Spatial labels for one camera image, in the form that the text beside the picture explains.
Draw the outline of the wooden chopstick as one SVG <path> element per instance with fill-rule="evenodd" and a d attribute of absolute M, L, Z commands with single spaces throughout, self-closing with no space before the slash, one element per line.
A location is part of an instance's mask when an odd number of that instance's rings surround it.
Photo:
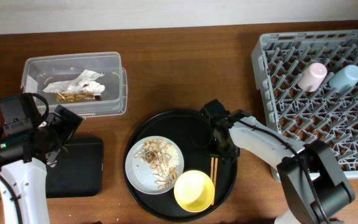
<path fill-rule="evenodd" d="M 215 159 L 212 157 L 211 158 L 211 163 L 210 163 L 210 174 L 209 174 L 209 177 L 210 179 L 213 181 L 213 178 L 214 178 L 214 161 Z"/>
<path fill-rule="evenodd" d="M 214 178 L 213 178 L 213 184 L 214 184 L 214 198 L 213 201 L 211 203 L 211 205 L 214 205 L 215 203 L 215 198 L 216 198 L 216 179 L 217 179 L 217 173 L 218 173 L 218 158 L 214 157 L 215 161 L 214 161 Z"/>

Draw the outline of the gold snack wrapper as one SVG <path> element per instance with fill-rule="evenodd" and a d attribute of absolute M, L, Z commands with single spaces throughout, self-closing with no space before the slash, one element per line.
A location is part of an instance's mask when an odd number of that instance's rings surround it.
<path fill-rule="evenodd" d="M 55 97 L 55 101 L 67 101 L 67 102 L 74 102 L 74 101 L 80 101 L 80 100 L 96 100 L 100 101 L 101 96 L 95 95 L 94 93 L 85 93 L 85 92 L 79 92 L 79 93 L 57 93 Z"/>

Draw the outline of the white tissue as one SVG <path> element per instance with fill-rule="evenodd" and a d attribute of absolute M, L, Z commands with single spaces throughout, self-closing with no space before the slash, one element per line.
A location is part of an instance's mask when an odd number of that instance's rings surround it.
<path fill-rule="evenodd" d="M 92 93 L 94 95 L 100 95 L 105 90 L 105 86 L 98 83 L 96 80 L 103 76 L 103 73 L 98 73 L 91 70 L 84 70 L 74 80 L 50 83 L 46 88 L 43 89 L 43 92 Z"/>

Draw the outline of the pink cup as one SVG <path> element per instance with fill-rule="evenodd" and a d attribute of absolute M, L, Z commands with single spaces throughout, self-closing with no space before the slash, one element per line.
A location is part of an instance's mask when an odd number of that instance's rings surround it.
<path fill-rule="evenodd" d="M 312 63 L 301 74 L 298 86 L 304 91 L 314 92 L 322 84 L 327 74 L 328 70 L 324 64 L 319 62 Z"/>

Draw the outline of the blue cup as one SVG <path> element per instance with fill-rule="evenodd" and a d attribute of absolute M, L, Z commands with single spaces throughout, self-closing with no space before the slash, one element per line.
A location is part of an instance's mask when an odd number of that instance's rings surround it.
<path fill-rule="evenodd" d="M 358 66 L 348 65 L 334 74 L 329 81 L 329 86 L 336 89 L 336 93 L 342 94 L 349 87 L 358 82 Z"/>

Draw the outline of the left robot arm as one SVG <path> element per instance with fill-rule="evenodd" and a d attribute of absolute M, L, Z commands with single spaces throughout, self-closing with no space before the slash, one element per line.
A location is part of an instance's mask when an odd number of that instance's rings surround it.
<path fill-rule="evenodd" d="M 6 223 L 49 223 L 46 164 L 76 132 L 82 117 L 59 105 L 1 108 L 0 191 Z"/>

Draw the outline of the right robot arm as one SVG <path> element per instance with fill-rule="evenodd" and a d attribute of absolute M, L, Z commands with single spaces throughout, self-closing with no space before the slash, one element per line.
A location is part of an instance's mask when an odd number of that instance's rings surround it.
<path fill-rule="evenodd" d="M 286 138 L 241 110 L 208 118 L 218 142 L 245 149 L 276 171 L 288 208 L 275 223 L 329 223 L 330 217 L 355 200 L 351 184 L 325 142 Z"/>

